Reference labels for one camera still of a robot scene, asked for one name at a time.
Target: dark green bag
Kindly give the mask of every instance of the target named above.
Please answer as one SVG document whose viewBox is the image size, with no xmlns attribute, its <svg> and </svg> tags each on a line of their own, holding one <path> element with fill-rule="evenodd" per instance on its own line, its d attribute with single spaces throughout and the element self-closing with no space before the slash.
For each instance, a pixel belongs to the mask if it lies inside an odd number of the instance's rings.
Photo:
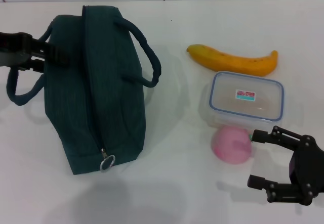
<svg viewBox="0 0 324 224">
<path fill-rule="evenodd" d="M 153 66 L 153 79 L 142 68 L 129 31 Z M 43 87 L 45 110 L 55 127 L 73 174 L 109 169 L 133 161 L 143 149 L 143 85 L 154 87 L 161 65 L 141 31 L 115 7 L 83 7 L 82 16 L 60 15 L 39 39 L 70 58 L 68 68 L 45 60 L 34 88 L 17 96 L 18 68 L 11 68 L 7 93 L 26 104 Z"/>
</svg>

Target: clear plastic box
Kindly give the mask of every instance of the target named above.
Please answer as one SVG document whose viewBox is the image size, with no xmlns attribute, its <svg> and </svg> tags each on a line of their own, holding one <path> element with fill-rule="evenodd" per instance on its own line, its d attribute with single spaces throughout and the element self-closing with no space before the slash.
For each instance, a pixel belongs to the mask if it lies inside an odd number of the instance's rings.
<svg viewBox="0 0 324 224">
<path fill-rule="evenodd" d="M 281 125 L 285 90 L 278 81 L 219 72 L 209 92 L 204 115 L 211 126 L 227 124 L 270 131 L 273 126 Z"/>
</svg>

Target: container label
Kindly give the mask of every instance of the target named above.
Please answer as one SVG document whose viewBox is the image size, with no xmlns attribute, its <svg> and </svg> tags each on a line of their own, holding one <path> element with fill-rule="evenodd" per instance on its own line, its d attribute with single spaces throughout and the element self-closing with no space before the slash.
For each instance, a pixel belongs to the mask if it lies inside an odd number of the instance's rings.
<svg viewBox="0 0 324 224">
<path fill-rule="evenodd" d="M 255 101 L 255 92 L 237 89 L 236 93 L 235 93 L 235 98 L 254 102 Z"/>
</svg>

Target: banana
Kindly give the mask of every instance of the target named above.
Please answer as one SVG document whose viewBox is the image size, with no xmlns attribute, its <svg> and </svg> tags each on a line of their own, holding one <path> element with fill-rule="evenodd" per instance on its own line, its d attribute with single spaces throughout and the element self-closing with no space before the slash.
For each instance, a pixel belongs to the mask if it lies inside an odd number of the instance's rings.
<svg viewBox="0 0 324 224">
<path fill-rule="evenodd" d="M 277 67 L 278 52 L 261 58 L 232 56 L 202 44 L 193 44 L 187 48 L 191 57 L 214 71 L 231 71 L 253 76 L 266 76 Z"/>
</svg>

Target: bag strap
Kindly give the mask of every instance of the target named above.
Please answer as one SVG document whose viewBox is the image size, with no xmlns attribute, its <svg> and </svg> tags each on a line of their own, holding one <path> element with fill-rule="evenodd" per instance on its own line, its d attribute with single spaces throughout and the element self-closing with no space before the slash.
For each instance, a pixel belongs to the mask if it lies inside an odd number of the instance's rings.
<svg viewBox="0 0 324 224">
<path fill-rule="evenodd" d="M 47 28 L 46 32 L 38 41 L 45 42 L 51 35 L 52 25 Z M 11 67 L 7 80 L 7 95 L 9 99 L 18 106 L 27 104 L 33 97 L 35 97 L 39 91 L 45 85 L 45 76 L 41 75 L 35 83 L 34 87 L 26 94 L 16 95 L 17 82 L 18 82 L 19 70 L 17 66 Z"/>
<path fill-rule="evenodd" d="M 154 51 L 150 48 L 150 46 L 147 44 L 147 40 L 145 36 L 142 34 L 142 32 L 130 21 L 126 20 L 125 18 L 121 17 L 115 17 L 114 23 L 116 25 L 122 26 L 125 29 L 127 29 L 129 32 L 133 34 L 133 36 L 137 39 L 137 41 L 140 43 L 140 46 L 144 50 L 145 54 L 149 58 L 152 68 L 153 68 L 153 78 L 152 81 L 148 81 L 143 77 L 139 77 L 136 75 L 131 74 L 125 74 L 123 77 L 125 79 L 131 80 L 131 81 L 137 81 L 140 84 L 146 86 L 146 87 L 155 87 L 158 83 L 158 78 L 161 75 L 161 63 L 158 60 L 158 57 L 155 55 Z"/>
</svg>

